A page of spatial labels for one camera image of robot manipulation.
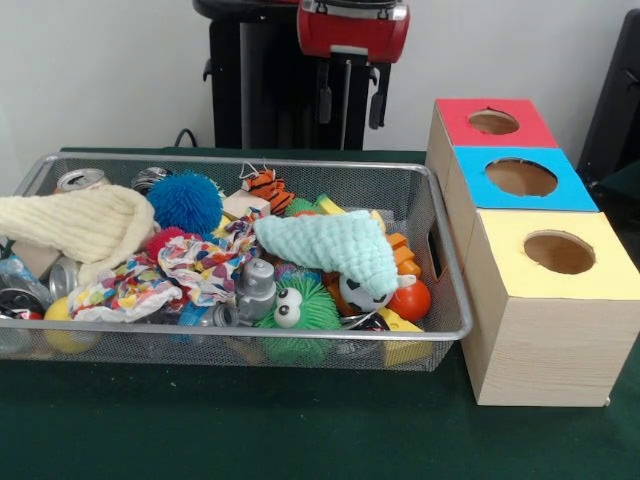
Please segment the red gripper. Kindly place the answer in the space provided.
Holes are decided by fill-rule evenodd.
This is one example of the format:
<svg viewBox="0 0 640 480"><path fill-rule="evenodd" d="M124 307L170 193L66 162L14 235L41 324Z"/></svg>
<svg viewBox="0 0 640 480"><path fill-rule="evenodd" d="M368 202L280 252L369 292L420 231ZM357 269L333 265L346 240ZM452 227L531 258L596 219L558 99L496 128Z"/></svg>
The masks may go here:
<svg viewBox="0 0 640 480"><path fill-rule="evenodd" d="M300 6L297 10L298 41L303 54L329 58L333 54L359 55L374 62L370 78L377 91L369 112L369 128L385 124L391 65L399 60L410 24L407 6ZM332 115L330 65L319 62L317 70L320 124Z"/></svg>

